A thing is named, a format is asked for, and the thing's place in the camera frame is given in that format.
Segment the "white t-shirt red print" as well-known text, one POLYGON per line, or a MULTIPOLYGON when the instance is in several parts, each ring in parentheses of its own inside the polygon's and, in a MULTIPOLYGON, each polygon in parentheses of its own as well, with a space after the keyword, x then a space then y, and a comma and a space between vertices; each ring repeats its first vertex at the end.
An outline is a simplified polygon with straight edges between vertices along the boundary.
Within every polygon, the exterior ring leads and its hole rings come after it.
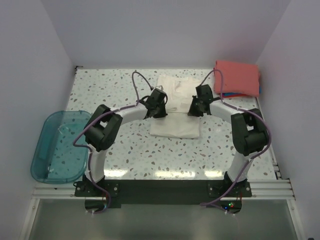
POLYGON ((168 97, 165 105, 167 116, 151 120, 150 135, 182 139, 200 137, 200 118, 188 116, 196 87, 200 83, 200 80, 192 77, 158 77, 157 86, 162 86, 168 97))

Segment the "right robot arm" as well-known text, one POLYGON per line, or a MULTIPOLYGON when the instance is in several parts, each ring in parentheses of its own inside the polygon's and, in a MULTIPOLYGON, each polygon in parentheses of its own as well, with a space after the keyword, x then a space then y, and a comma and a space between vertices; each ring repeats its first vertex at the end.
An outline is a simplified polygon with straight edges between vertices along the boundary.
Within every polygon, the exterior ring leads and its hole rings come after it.
POLYGON ((244 109, 236 107, 220 97, 214 97, 209 85, 195 88, 187 113, 191 117, 218 117, 231 124, 232 142, 235 154, 230 168, 224 174, 224 184, 242 184, 248 179, 252 160, 263 153, 271 144, 271 137, 258 108, 244 109))

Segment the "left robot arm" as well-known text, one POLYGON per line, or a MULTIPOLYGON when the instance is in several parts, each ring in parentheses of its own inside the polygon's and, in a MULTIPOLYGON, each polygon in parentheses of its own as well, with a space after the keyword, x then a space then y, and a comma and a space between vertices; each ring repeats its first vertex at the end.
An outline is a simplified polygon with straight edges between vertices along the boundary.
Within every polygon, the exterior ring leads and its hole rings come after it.
POLYGON ((158 88, 136 104, 119 109, 99 105, 84 128, 89 157, 85 176, 93 184, 105 179, 104 166, 107 150, 113 145, 122 125, 148 118, 167 116, 167 94, 158 88))

